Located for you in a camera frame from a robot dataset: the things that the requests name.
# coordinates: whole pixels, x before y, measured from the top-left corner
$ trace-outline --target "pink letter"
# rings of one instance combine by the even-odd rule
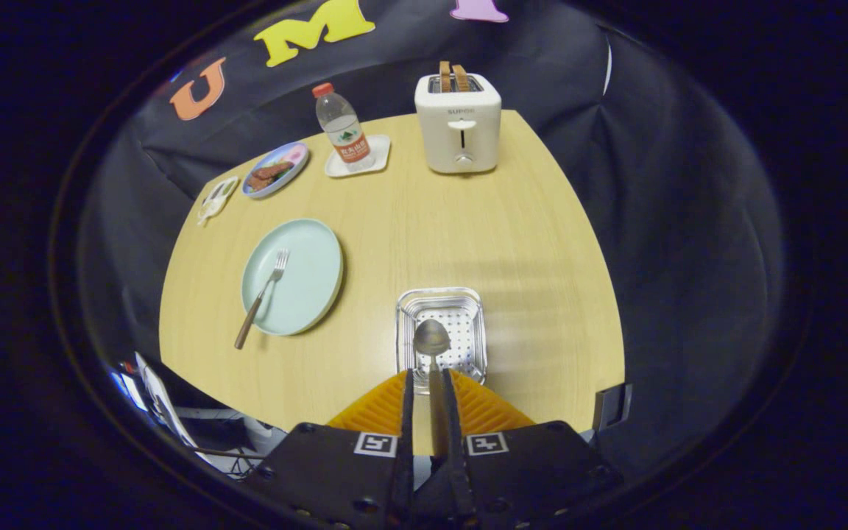
[[[457,9],[450,16],[461,20],[508,21],[506,13],[495,8],[492,0],[457,0]]]

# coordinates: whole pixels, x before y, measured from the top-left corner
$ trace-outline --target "wooden table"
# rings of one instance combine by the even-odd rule
[[[401,293],[468,286],[484,302],[485,385],[535,422],[591,428],[595,392],[623,382],[620,319],[595,234],[542,141],[504,110],[498,167],[458,177],[428,169],[414,115],[370,121],[364,131],[391,138],[386,170],[326,177],[332,146],[317,134],[304,140],[309,164],[283,190],[263,200],[237,191],[202,227],[195,215],[213,182],[243,178],[259,157],[205,186],[169,261],[162,362],[270,425],[326,423],[396,372]],[[236,350],[250,251],[276,225],[300,217],[325,222],[339,237],[346,263],[339,299],[313,329],[296,336],[255,329]],[[415,396],[417,455],[431,453],[429,423],[428,397]]]

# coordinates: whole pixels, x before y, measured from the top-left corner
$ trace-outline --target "light blue plate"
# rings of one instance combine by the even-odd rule
[[[241,279],[244,312],[273,272],[277,251],[290,251],[283,277],[266,288],[253,324],[269,335],[295,335],[312,328],[336,301],[342,283],[342,248],[329,226],[295,219],[277,226],[250,253]]]
[[[293,177],[296,177],[300,170],[303,169],[307,160],[309,160],[309,148],[306,147],[306,144],[302,141],[292,141],[290,144],[280,145],[280,147],[266,154],[265,157],[261,158],[261,160],[257,162],[255,167],[250,169],[250,172],[248,172],[244,181],[241,182],[241,193],[252,199],[260,199],[273,194],[274,191],[278,191],[283,186],[289,184],[289,182],[293,180]],[[261,191],[253,191],[250,188],[248,181],[250,180],[250,175],[253,174],[253,172],[264,166],[272,166],[273,164],[283,161],[293,162],[293,167],[286,170],[286,172],[281,174],[280,178],[274,181],[273,184],[268,185],[268,187],[263,188]]]

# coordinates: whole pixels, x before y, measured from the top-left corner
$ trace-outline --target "perforated metal tray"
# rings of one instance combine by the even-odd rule
[[[480,295],[463,286],[415,289],[397,299],[397,371],[411,370],[414,393],[428,395],[431,357],[414,351],[414,330],[435,319],[447,328],[450,349],[437,356],[437,366],[451,368],[482,383],[486,379],[486,331]]]

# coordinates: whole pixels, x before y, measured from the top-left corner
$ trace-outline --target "water bottle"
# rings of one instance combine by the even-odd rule
[[[329,135],[329,141],[333,142],[346,168],[357,172],[375,165],[375,156],[362,133],[362,124],[346,98],[334,93],[332,83],[313,88],[313,95],[319,126]]]

